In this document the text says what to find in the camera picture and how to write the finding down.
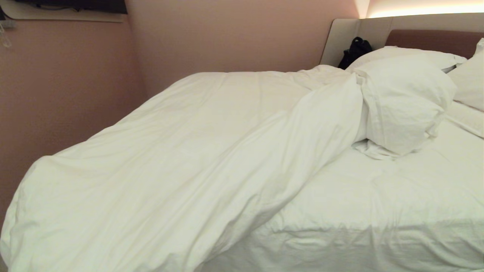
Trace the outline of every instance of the white bed sheet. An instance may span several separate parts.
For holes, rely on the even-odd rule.
[[[347,150],[203,271],[484,271],[484,141],[439,134],[396,160]]]

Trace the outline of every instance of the white duvet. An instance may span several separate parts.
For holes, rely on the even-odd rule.
[[[420,77],[428,95],[454,91],[438,70]],[[200,270],[361,136],[368,78],[319,66],[183,79],[38,160],[8,209],[2,257],[11,272]]]

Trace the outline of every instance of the duvet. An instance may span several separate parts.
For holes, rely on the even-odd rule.
[[[35,162],[8,209],[1,255],[11,272],[199,271],[355,141],[404,155],[435,137],[454,91],[408,58],[353,74],[195,74]]]

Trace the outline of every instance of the black bag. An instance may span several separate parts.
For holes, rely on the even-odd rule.
[[[338,65],[338,68],[346,69],[350,64],[352,64],[357,58],[363,56],[366,53],[373,51],[371,45],[368,41],[356,37],[351,42],[349,49],[344,51],[344,57]]]

